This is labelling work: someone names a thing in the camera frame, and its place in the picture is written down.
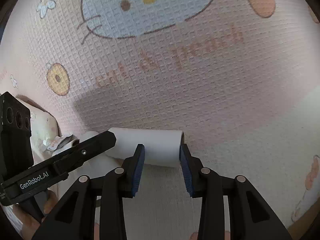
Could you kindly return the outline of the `person's left hand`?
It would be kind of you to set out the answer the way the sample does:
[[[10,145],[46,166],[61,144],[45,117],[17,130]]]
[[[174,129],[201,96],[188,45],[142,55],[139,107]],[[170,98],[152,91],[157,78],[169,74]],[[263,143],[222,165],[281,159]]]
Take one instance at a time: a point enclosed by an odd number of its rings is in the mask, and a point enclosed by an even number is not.
[[[43,211],[44,214],[47,215],[53,209],[53,207],[57,204],[58,198],[56,194],[48,190],[47,193],[47,201],[44,204]],[[40,223],[35,220],[31,215],[25,213],[18,204],[13,206],[13,213],[15,216],[22,222],[22,230],[21,235],[25,240],[32,239],[34,233],[39,228]]]

